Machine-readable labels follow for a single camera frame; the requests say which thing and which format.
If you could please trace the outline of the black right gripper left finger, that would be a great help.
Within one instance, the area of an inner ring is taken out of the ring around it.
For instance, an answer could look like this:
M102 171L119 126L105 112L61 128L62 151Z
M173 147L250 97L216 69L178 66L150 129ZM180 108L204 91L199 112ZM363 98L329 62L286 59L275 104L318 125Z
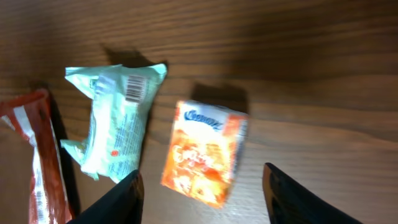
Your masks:
M143 179L134 170L68 224L141 224L143 204Z

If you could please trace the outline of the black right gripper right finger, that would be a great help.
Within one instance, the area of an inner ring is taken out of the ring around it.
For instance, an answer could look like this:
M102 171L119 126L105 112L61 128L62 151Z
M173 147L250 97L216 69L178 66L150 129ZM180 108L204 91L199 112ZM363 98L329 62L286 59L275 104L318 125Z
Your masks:
M271 224L361 224L269 162L264 164L262 189Z

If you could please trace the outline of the red snack bar wrapper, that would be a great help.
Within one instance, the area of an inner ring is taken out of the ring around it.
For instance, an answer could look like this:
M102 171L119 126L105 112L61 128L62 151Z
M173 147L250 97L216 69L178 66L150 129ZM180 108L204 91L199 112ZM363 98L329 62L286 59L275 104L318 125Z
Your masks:
M65 224L72 220L49 92L39 89L1 102L1 119L33 147L29 223Z

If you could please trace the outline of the orange juice carton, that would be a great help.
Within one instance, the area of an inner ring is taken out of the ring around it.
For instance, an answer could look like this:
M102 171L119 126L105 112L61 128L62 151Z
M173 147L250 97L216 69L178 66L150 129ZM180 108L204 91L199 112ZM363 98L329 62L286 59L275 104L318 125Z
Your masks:
M178 101L161 184L221 208L234 182L247 123L246 113Z

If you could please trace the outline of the mint green snack wrapper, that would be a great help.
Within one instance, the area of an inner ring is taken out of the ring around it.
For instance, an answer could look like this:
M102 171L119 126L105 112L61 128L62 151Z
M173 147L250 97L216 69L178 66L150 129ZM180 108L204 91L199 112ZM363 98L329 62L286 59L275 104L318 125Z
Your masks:
M163 63L65 69L65 79L92 100L88 137L60 141L83 173L117 184L138 169L147 117L166 74Z

